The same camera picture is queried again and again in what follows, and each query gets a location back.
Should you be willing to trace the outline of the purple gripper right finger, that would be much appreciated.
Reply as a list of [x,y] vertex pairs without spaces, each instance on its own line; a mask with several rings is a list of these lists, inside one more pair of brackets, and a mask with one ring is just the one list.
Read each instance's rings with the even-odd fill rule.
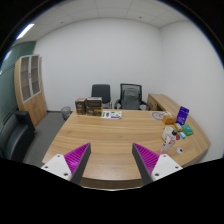
[[132,145],[132,154],[144,185],[182,169],[182,167],[167,154],[158,155],[137,143]]

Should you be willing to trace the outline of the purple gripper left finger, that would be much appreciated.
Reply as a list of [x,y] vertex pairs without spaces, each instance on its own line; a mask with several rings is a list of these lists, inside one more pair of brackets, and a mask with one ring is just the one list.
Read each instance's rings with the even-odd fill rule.
[[90,154],[91,145],[87,143],[66,155],[56,154],[42,169],[79,185]]

